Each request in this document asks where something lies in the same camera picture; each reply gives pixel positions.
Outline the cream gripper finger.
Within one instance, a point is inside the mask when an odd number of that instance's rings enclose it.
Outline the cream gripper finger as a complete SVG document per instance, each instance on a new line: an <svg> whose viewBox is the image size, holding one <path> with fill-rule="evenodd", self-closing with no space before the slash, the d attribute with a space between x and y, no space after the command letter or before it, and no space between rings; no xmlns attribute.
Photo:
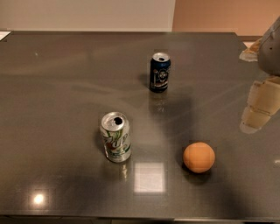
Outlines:
<svg viewBox="0 0 280 224"><path fill-rule="evenodd" d="M279 109L280 77L270 76L264 81L255 81L241 116L241 131L246 134L256 133Z"/></svg>
<svg viewBox="0 0 280 224"><path fill-rule="evenodd" d="M258 53L261 44L261 39L259 38L254 43L249 43L248 47L241 52L239 59L247 62L256 62L258 61Z"/></svg>

